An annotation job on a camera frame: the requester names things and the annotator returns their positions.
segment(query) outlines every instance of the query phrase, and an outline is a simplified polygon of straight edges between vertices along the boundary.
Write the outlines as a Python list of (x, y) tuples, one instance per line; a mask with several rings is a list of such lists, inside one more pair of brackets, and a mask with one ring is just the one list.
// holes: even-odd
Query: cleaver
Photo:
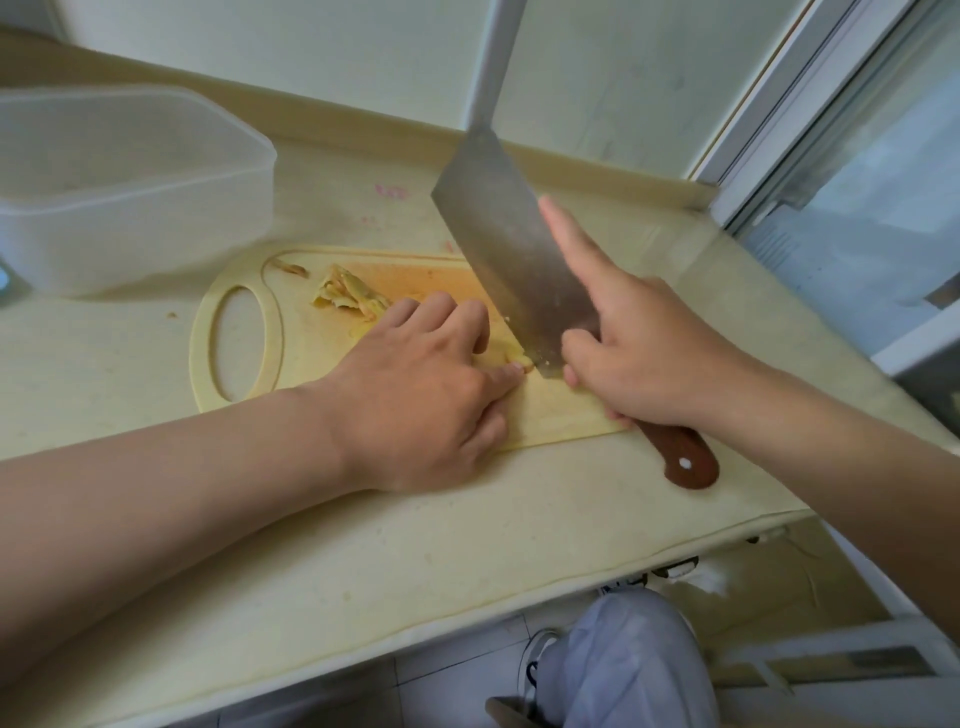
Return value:
[[(457, 245), (527, 356), (543, 376), (561, 376), (561, 337), (600, 319), (566, 267), (540, 216), (537, 197), (489, 127), (471, 129), (431, 193)], [(716, 457), (689, 427), (635, 420), (664, 460), (663, 474), (698, 490), (720, 474)]]

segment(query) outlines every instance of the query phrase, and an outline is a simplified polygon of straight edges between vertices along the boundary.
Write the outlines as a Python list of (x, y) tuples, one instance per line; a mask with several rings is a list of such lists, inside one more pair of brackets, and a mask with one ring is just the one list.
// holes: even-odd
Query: person's left hand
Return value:
[(398, 301), (329, 375), (303, 385), (333, 426), (346, 476), (416, 492), (456, 485), (507, 438), (504, 396), (523, 368), (472, 365), (490, 339), (487, 307), (449, 294)]

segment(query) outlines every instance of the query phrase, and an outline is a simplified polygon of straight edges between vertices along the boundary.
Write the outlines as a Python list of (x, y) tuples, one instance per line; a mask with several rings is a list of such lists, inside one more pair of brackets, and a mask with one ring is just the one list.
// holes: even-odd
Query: pink mark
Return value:
[(389, 197), (392, 200), (406, 200), (410, 197), (410, 190), (404, 187), (390, 187), (385, 184), (375, 184), (373, 189), (381, 197)]

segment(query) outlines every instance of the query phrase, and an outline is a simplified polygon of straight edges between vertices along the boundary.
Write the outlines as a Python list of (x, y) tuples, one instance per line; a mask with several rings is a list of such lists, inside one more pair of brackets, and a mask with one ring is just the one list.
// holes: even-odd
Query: knife handle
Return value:
[(708, 488), (720, 476), (720, 463), (695, 429), (676, 425), (654, 425), (634, 420), (647, 440), (663, 456), (663, 474), (681, 488), (698, 491)]

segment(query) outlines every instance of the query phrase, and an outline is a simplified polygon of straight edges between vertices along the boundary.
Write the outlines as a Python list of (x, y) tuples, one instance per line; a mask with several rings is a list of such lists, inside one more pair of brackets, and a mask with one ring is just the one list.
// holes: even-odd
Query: tiled floor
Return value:
[(516, 671), (530, 635), (546, 626), (569, 626), (595, 598), (596, 592), (589, 592), (546, 602), (177, 728), (493, 728), (484, 703), (516, 692)]

